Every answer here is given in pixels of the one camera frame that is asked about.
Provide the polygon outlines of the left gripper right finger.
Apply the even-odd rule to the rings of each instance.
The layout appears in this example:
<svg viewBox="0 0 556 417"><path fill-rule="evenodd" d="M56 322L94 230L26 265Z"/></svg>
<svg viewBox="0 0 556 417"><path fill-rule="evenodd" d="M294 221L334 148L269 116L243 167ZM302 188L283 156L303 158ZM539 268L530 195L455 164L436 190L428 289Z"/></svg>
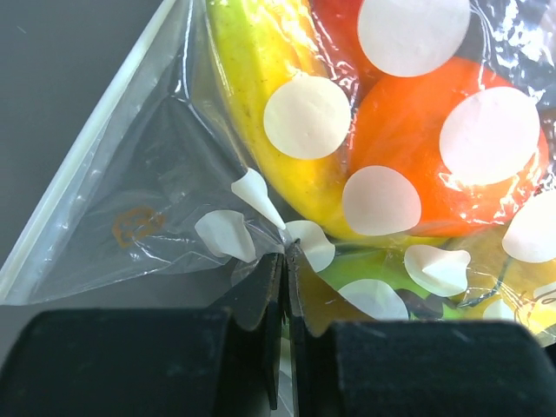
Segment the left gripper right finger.
<svg viewBox="0 0 556 417"><path fill-rule="evenodd" d="M552 416L555 366L508 321L374 321L285 254L298 416Z"/></svg>

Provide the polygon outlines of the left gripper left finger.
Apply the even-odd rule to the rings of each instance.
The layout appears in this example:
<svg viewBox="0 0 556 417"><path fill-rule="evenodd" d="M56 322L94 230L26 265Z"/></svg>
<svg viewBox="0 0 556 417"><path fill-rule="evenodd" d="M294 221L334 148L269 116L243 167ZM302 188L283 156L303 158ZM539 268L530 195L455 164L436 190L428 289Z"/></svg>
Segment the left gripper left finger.
<svg viewBox="0 0 556 417"><path fill-rule="evenodd" d="M2 415L270 415L282 272L282 255L265 255L206 308L38 314L2 366Z"/></svg>

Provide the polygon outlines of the polka dot zip bag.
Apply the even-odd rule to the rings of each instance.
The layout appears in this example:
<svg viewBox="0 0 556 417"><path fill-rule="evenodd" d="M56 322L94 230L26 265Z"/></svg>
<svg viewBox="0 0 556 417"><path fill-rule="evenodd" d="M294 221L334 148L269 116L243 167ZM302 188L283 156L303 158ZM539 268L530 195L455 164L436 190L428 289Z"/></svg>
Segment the polka dot zip bag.
<svg viewBox="0 0 556 417"><path fill-rule="evenodd" d="M28 305L265 255L555 341L552 1L165 1L1 269Z"/></svg>

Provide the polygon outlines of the fake banana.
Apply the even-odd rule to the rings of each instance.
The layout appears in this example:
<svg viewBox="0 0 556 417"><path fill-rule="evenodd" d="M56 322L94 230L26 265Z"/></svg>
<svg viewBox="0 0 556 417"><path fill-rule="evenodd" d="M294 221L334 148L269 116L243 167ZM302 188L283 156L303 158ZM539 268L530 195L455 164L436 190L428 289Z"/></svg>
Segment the fake banana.
<svg viewBox="0 0 556 417"><path fill-rule="evenodd" d="M370 243L342 209L355 92L330 75L308 1L209 1L220 89L269 185L305 220Z"/></svg>

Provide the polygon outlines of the fake red mango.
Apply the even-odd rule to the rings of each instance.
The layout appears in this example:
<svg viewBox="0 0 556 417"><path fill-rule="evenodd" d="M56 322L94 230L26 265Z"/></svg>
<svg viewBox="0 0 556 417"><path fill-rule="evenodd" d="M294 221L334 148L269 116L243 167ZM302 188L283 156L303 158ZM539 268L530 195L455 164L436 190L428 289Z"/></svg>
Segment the fake red mango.
<svg viewBox="0 0 556 417"><path fill-rule="evenodd" d="M322 56L332 79L347 92L365 95L383 73L370 63L358 38L361 0L311 1Z"/></svg>

